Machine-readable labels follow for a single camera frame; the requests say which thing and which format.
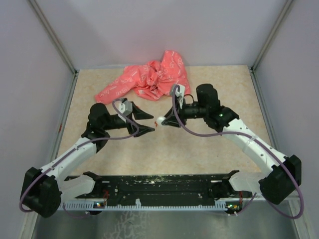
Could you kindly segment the white earbud charging case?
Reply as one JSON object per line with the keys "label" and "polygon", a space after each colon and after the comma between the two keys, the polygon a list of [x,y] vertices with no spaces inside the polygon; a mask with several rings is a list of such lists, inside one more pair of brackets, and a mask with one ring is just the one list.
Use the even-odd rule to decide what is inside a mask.
{"label": "white earbud charging case", "polygon": [[165,117],[164,116],[160,116],[160,117],[157,118],[156,124],[157,125],[161,125],[164,120],[165,120]]}

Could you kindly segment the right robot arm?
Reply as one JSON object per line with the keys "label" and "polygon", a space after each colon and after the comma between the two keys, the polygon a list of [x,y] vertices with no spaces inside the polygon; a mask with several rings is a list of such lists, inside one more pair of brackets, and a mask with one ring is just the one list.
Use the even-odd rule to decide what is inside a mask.
{"label": "right robot arm", "polygon": [[302,182],[302,162],[296,156],[277,151],[245,125],[239,115],[223,106],[217,90],[211,84],[196,87],[197,101],[185,102],[185,87],[174,84],[170,90],[172,108],[161,118],[161,125],[185,127],[189,119],[203,119],[215,132],[237,145],[260,169],[259,173],[236,172],[222,185],[223,193],[234,197],[240,191],[259,193],[278,205],[292,192],[299,192]]}

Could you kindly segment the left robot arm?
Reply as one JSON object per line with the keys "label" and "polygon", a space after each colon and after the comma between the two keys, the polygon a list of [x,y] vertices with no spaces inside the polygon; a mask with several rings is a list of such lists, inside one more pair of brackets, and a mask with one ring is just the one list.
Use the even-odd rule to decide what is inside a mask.
{"label": "left robot arm", "polygon": [[134,102],[126,98],[116,100],[118,106],[114,106],[116,114],[112,115],[103,103],[95,103],[90,108],[86,129],[76,143],[65,153],[52,162],[37,169],[31,167],[24,176],[19,201],[19,209],[22,212],[36,212],[43,218],[52,216],[59,206],[83,195],[91,195],[94,198],[101,196],[104,191],[103,179],[92,172],[67,180],[69,174],[97,154],[109,140],[108,131],[126,128],[127,136],[119,137],[124,140],[131,137],[139,137],[155,129],[138,124],[138,120],[153,119],[153,116],[144,112]]}

